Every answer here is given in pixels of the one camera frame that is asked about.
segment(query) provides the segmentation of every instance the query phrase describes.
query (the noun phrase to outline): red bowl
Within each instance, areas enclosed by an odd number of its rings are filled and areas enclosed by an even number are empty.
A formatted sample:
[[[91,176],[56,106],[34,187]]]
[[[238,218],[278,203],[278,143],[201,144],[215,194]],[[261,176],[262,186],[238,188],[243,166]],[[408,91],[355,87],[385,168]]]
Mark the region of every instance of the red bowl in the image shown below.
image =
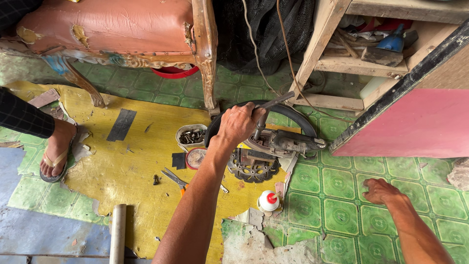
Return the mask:
[[[176,67],[161,67],[160,69],[152,68],[151,70],[163,78],[180,79],[192,75],[199,70],[199,67],[196,65],[191,64],[191,66],[192,68],[189,70],[179,69]]]

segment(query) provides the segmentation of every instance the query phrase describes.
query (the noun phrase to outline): carved wooden chair leg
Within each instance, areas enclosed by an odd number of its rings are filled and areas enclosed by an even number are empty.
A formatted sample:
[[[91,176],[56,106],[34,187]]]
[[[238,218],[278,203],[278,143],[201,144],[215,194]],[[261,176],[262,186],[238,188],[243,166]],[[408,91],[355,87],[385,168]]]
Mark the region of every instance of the carved wooden chair leg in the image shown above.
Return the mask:
[[[74,83],[86,90],[91,97],[91,103],[95,107],[104,108],[103,97],[99,94],[96,88],[85,78],[80,72],[78,72],[62,55],[60,51],[41,56],[42,59],[58,74],[65,77],[67,81]]]
[[[205,107],[210,116],[216,116],[220,113],[220,107],[213,94],[213,85],[215,83],[215,60],[208,59],[197,64],[202,74],[202,85],[204,87]]]

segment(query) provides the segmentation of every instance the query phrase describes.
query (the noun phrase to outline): hand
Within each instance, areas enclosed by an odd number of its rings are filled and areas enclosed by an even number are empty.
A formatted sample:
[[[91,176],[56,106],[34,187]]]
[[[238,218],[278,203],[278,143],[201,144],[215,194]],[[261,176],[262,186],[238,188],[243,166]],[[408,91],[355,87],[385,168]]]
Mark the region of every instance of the hand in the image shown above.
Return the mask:
[[[254,103],[249,102],[243,107],[235,105],[225,111],[217,134],[221,142],[229,144],[234,149],[252,134],[257,121],[266,112],[264,108],[258,108],[253,112],[254,107]]]
[[[366,179],[363,186],[369,188],[368,192],[362,193],[363,197],[375,204],[386,204],[390,198],[403,195],[398,188],[383,179]]]

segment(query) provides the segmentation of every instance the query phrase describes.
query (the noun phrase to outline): white plastic pipe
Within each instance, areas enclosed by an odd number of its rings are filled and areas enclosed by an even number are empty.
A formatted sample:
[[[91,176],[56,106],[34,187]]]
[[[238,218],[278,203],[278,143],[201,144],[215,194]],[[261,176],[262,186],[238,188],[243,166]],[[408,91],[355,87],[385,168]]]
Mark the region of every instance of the white plastic pipe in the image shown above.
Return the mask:
[[[124,264],[126,204],[116,204],[111,227],[111,251],[109,264]]]

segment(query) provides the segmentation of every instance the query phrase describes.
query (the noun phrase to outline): blue funnel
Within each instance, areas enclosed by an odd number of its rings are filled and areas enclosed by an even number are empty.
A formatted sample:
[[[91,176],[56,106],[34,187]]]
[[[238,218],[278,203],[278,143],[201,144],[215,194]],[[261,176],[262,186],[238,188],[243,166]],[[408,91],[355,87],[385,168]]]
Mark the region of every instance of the blue funnel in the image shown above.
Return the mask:
[[[385,37],[376,47],[395,52],[402,52],[402,49],[404,48],[404,38],[402,37],[403,28],[404,24],[400,24],[393,34]]]

